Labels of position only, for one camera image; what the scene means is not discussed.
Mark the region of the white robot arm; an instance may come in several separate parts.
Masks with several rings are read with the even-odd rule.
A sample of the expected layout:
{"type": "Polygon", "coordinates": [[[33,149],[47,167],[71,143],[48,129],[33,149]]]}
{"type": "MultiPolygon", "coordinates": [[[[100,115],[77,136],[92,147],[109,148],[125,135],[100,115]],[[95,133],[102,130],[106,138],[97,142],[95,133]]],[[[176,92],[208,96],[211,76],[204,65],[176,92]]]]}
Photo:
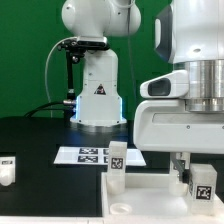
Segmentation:
{"type": "MultiPolygon", "coordinates": [[[[124,124],[118,58],[107,39],[138,30],[135,0],[66,0],[62,19],[73,34],[72,60],[85,61],[72,123],[124,124]]],[[[224,0],[172,0],[155,19],[155,50],[173,70],[141,84],[133,141],[143,151],[170,153],[185,172],[181,153],[224,154],[224,0]]]]}

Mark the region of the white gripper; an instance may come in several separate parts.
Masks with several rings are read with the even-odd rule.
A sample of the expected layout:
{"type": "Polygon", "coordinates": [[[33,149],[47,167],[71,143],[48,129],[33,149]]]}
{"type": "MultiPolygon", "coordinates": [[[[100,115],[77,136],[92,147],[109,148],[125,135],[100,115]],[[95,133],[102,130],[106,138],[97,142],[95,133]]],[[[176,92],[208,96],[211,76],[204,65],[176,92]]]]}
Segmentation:
{"type": "MultiPolygon", "coordinates": [[[[141,151],[224,154],[224,113],[192,113],[183,100],[145,100],[136,110],[133,142],[141,151]]],[[[172,153],[179,181],[190,171],[182,153],[172,153]]]]}

